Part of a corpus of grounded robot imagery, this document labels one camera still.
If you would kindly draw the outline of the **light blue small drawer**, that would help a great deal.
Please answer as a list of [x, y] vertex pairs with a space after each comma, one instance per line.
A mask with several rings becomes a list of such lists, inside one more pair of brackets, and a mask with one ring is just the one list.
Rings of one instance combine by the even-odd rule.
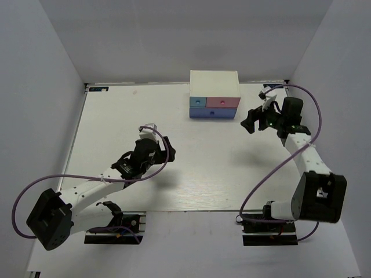
[[206, 107], [206, 97], [190, 97], [190, 108]]

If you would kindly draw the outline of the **pink drawer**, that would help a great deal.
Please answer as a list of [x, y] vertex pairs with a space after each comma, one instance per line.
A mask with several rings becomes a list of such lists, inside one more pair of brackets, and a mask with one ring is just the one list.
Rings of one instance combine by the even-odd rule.
[[240, 97], [208, 97], [207, 108], [238, 108]]

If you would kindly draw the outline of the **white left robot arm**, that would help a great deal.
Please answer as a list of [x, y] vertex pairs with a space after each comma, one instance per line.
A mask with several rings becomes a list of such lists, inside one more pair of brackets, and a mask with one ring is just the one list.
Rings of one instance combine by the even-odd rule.
[[104, 198], [146, 180], [145, 173], [151, 166], [173, 162], [175, 149], [167, 136], [161, 141], [164, 149], [156, 139], [141, 138], [133, 151], [123, 154], [101, 176], [86, 177], [84, 183], [59, 192], [42, 192], [26, 224], [44, 249], [54, 250], [80, 231], [131, 233], [138, 244], [139, 228], [132, 224], [138, 216], [125, 215], [117, 204]]

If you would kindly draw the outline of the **blue wide drawer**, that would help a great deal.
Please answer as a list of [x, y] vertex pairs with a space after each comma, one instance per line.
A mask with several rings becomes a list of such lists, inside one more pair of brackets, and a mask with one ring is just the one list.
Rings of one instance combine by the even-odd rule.
[[200, 119], [234, 119], [236, 115], [236, 108], [194, 108], [189, 109], [190, 118]]

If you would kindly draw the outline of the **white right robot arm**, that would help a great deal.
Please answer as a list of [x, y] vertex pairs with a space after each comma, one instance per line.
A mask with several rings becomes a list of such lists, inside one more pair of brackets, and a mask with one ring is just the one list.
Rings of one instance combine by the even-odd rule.
[[262, 106], [249, 110], [241, 122], [250, 134], [269, 127], [275, 129], [301, 175], [294, 194], [287, 201], [267, 202], [261, 216], [241, 215], [244, 221], [260, 223], [269, 231], [296, 220], [337, 223], [341, 216], [347, 180], [343, 175], [334, 174], [319, 156], [309, 129], [301, 124], [302, 108], [301, 99], [286, 97], [281, 111], [277, 112], [275, 102], [267, 100]]

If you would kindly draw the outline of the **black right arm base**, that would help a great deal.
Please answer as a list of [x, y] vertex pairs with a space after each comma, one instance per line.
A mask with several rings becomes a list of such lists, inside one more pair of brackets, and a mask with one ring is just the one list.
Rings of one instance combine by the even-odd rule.
[[249, 222], [239, 215], [236, 216], [235, 221], [242, 226], [242, 240], [246, 247], [298, 245], [296, 227], [293, 222]]

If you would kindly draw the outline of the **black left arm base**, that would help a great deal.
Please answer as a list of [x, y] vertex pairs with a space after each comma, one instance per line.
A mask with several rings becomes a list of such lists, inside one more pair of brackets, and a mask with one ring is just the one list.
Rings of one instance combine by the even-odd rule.
[[94, 226], [85, 233], [85, 244], [139, 245], [146, 229], [146, 213], [121, 213], [109, 224]]

